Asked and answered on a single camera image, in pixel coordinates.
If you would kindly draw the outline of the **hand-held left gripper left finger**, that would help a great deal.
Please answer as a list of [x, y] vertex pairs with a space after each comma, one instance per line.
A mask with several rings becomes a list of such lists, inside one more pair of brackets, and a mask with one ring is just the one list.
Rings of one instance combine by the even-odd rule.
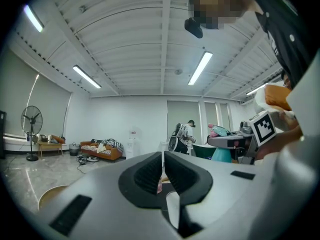
[[164, 217], [160, 152], [94, 169], [70, 184], [38, 213], [64, 240], [178, 240]]

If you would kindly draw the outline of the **teal and pink toy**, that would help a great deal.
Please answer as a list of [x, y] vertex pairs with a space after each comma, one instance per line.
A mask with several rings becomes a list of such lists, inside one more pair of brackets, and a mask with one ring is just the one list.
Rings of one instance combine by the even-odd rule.
[[[207, 143], [209, 143], [209, 138], [215, 137], [227, 137], [232, 135], [232, 133], [224, 127], [209, 123], [208, 128], [210, 128], [210, 134], [207, 137]], [[216, 162], [232, 162], [232, 155], [229, 149], [217, 147], [211, 157], [212, 161]]]

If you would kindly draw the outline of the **person's right forearm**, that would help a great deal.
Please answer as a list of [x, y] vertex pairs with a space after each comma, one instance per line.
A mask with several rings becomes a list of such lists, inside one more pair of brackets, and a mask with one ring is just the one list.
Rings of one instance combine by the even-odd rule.
[[303, 133], [299, 125], [289, 131], [278, 133], [270, 141], [259, 147], [256, 160], [262, 160], [268, 154], [280, 152], [284, 146], [298, 141], [302, 135]]

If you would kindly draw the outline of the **dark green bathtub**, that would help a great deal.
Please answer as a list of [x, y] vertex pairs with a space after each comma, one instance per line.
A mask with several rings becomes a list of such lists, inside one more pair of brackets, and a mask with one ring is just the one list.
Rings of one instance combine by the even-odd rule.
[[210, 160], [213, 156], [213, 154], [216, 151], [216, 147], [205, 144], [205, 145], [197, 145], [193, 144], [192, 145], [192, 150], [194, 152], [194, 155], [197, 158], [202, 158], [202, 159], [207, 159]]

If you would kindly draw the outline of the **grey roller blind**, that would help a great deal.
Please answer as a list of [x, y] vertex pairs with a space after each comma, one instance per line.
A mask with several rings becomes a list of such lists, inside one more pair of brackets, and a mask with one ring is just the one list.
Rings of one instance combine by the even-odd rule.
[[71, 93], [40, 75], [31, 92], [29, 105], [37, 107], [42, 116], [43, 135], [62, 136]]
[[167, 101], [167, 136], [170, 137], [178, 123], [195, 122], [192, 129], [196, 144], [202, 143], [200, 107], [196, 101]]
[[222, 125], [225, 129], [227, 129], [229, 131], [230, 130], [230, 118], [229, 118], [228, 105], [221, 103], [220, 110], [221, 110]]
[[205, 113], [208, 125], [218, 125], [217, 109], [214, 102], [205, 102]]
[[37, 72], [9, 48], [0, 55], [0, 111], [6, 112], [5, 133], [23, 136], [21, 116]]

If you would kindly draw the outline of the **white water dispenser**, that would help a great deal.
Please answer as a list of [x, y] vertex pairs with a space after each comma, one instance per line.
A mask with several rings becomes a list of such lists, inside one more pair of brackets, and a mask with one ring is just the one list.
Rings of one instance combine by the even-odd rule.
[[131, 159], [137, 155], [137, 132], [133, 129], [129, 130], [129, 136], [126, 143], [126, 158]]

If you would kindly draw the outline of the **white backpack rig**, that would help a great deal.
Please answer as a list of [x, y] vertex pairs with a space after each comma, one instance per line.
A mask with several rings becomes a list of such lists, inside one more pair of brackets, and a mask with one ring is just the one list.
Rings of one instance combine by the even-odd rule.
[[182, 123], [178, 123], [175, 126], [174, 131], [169, 139], [168, 150], [170, 152], [178, 152], [182, 154], [187, 154], [188, 145], [186, 141], [188, 140], [185, 133], [185, 126]]

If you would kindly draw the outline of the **orange sofa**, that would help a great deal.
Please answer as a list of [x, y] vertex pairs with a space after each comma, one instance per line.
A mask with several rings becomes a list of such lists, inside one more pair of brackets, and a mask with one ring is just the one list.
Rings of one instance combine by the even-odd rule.
[[80, 151], [89, 156], [115, 161], [123, 156], [123, 153], [119, 152], [117, 148], [112, 148], [109, 145], [105, 145], [106, 150], [102, 153], [97, 153], [97, 147], [104, 140], [92, 139], [90, 141], [82, 141], [80, 143]]

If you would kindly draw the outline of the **black white striped blanket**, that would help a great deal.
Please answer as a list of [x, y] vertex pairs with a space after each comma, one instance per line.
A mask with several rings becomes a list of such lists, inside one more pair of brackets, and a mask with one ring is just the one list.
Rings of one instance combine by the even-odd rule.
[[103, 143], [104, 145], [108, 145], [108, 146], [110, 146], [110, 147], [112, 147], [112, 148], [117, 148], [117, 150], [118, 150], [119, 152], [121, 152], [121, 153], [123, 153], [123, 151], [124, 151], [124, 146], [123, 146], [123, 144], [120, 143], [119, 141], [113, 139], [113, 138], [105, 139], [105, 140], [102, 141], [102, 143]]

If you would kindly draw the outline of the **fried egg shaped cushion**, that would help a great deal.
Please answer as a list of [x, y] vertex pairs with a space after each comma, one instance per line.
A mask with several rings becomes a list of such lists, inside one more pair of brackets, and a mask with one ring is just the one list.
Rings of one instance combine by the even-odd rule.
[[265, 87], [256, 92], [254, 97], [254, 108], [257, 114], [262, 111], [268, 111], [274, 126], [283, 132], [292, 130], [298, 125], [298, 120], [292, 110], [282, 110], [280, 107], [272, 107], [266, 103]]

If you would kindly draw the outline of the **black white flat device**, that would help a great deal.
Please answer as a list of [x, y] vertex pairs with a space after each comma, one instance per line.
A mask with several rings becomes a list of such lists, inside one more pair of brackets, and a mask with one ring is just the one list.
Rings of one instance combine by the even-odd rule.
[[86, 156], [86, 155], [79, 155], [76, 160], [80, 164], [86, 164], [86, 163], [96, 163], [99, 161], [98, 157], [95, 156]]

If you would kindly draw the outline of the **round white brown side table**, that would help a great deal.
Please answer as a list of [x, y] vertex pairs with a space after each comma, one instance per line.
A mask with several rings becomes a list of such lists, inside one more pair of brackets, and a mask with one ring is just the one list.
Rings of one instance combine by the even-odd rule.
[[38, 201], [38, 210], [40, 211], [47, 203], [49, 203], [53, 198], [59, 195], [68, 185], [59, 185], [50, 188], [42, 194]]

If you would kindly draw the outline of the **wooden bench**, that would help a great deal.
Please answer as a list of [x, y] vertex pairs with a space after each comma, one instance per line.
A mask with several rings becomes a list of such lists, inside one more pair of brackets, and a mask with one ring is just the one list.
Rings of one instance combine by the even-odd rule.
[[40, 156], [41, 159], [43, 159], [43, 151], [44, 150], [57, 150], [58, 153], [61, 153], [63, 156], [63, 149], [62, 149], [62, 144], [61, 143], [52, 143], [52, 142], [43, 142], [43, 141], [38, 141], [38, 155]]

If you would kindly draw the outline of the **black standing fan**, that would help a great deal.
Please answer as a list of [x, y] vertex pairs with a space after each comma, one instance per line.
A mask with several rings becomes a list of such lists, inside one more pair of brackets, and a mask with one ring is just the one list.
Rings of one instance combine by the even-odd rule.
[[33, 152], [33, 137], [40, 133], [42, 126], [43, 116], [41, 111], [34, 105], [27, 106], [21, 114], [21, 127], [30, 146], [30, 152], [26, 157], [29, 162], [35, 162], [39, 159]]

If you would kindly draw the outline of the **person's black shirt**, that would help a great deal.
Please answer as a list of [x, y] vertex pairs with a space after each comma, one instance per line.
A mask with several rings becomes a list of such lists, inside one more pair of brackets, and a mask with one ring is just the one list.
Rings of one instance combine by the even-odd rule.
[[263, 11], [262, 14], [255, 14], [257, 20], [268, 35], [273, 52], [294, 88], [319, 48], [312, 27], [297, 10], [295, 0], [255, 1]]

